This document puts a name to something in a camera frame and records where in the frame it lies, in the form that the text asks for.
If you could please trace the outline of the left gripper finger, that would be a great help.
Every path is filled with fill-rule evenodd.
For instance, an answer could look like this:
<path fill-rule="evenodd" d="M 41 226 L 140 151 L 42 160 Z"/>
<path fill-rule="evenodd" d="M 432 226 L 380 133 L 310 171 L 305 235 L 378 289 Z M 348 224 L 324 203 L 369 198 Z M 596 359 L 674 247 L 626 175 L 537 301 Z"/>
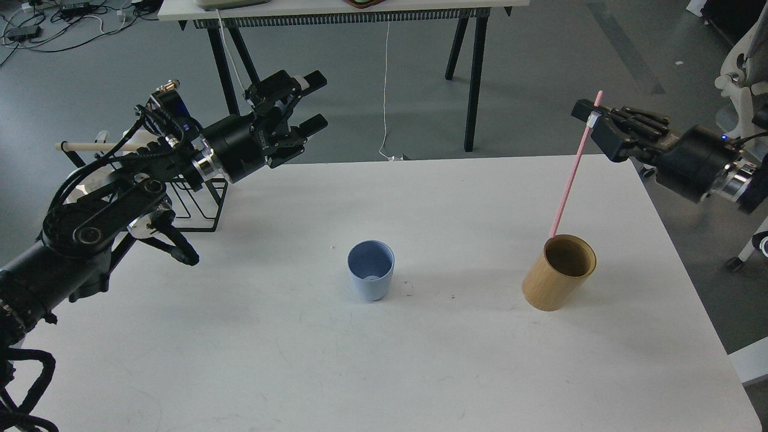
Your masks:
<path fill-rule="evenodd" d="M 327 85 L 326 77 L 315 70 L 307 76 L 290 76 L 280 70 L 258 83 L 253 83 L 245 93 L 251 112 L 249 119 L 285 120 L 292 115 L 299 99 Z"/>
<path fill-rule="evenodd" d="M 323 115 L 318 114 L 304 121 L 299 126 L 289 126 L 287 134 L 278 134 L 276 131 L 267 134 L 267 143 L 265 145 L 266 164 L 271 169 L 276 169 L 291 159 L 302 155 L 310 137 L 327 126 L 327 119 Z"/>

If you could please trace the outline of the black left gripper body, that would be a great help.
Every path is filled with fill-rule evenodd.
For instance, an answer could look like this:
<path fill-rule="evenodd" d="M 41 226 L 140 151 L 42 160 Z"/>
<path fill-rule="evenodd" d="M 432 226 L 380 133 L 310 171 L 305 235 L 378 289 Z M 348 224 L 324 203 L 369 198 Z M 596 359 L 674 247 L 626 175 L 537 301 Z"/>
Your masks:
<path fill-rule="evenodd" d="M 201 131 L 201 139 L 213 152 L 228 181 L 236 183 L 264 166 L 280 166 L 274 155 L 277 116 L 229 115 Z"/>

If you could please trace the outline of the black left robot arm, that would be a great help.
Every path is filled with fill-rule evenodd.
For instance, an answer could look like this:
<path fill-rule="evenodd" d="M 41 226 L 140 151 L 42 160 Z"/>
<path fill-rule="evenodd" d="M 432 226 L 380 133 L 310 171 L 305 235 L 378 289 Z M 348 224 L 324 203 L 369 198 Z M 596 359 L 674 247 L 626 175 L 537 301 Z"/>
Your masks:
<path fill-rule="evenodd" d="M 197 265 L 198 253 L 173 224 L 167 185 L 180 179 L 199 191 L 217 175 L 234 183 L 301 155 L 327 120 L 288 121 L 294 107 L 326 83 L 320 71 L 278 71 L 247 88 L 250 114 L 203 127 L 178 94 L 179 82 L 170 80 L 135 107 L 137 121 L 117 144 L 63 181 L 36 243 L 2 268 L 2 430 L 57 429 L 31 414 L 56 361 L 47 351 L 21 348 L 27 334 L 39 322 L 56 323 L 53 311 L 63 301 L 106 292 L 137 241 Z"/>

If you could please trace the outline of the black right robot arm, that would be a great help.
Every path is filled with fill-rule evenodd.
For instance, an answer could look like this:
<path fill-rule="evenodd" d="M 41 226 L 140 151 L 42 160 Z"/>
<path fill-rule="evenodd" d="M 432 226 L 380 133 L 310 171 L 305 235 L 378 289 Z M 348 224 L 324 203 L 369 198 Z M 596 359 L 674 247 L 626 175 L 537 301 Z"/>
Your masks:
<path fill-rule="evenodd" d="M 578 100 L 571 114 L 592 129 L 592 140 L 612 162 L 629 158 L 656 170 L 656 182 L 692 202 L 719 195 L 750 214 L 766 200 L 766 160 L 744 157 L 748 137 L 731 139 L 702 126 L 685 133 L 670 120 L 634 107 L 609 109 Z"/>

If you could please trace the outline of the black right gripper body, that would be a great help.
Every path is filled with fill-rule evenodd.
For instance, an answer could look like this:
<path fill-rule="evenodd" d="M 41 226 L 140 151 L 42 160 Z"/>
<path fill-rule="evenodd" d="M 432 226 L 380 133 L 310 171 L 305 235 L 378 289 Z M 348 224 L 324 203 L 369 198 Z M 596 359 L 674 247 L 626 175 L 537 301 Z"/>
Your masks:
<path fill-rule="evenodd" d="M 657 139 L 638 142 L 641 155 L 637 159 L 655 167 L 656 183 L 694 203 L 705 199 L 740 158 L 732 140 L 702 126 L 681 135 L 670 130 Z"/>

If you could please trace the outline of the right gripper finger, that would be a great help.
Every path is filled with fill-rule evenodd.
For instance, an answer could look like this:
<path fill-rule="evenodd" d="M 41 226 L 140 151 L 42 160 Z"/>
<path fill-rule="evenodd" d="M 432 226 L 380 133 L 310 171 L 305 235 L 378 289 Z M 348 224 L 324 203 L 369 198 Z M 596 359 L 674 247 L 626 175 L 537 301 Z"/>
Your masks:
<path fill-rule="evenodd" d="M 591 110 L 597 110 L 601 113 L 597 123 L 593 127 L 592 140 L 598 145 L 598 148 L 607 158 L 615 163 L 623 162 L 629 158 L 636 158 L 640 161 L 649 161 L 653 158 L 651 148 L 638 148 L 632 145 L 625 146 L 619 142 L 617 137 L 609 132 L 609 120 L 611 110 L 608 107 L 597 106 L 593 101 L 581 99 L 576 101 L 571 111 L 571 115 L 580 121 L 586 122 L 587 116 Z"/>
<path fill-rule="evenodd" d="M 671 148 L 681 140 L 680 133 L 670 128 L 667 116 L 636 109 L 612 109 L 609 132 L 625 146 L 642 148 Z"/>

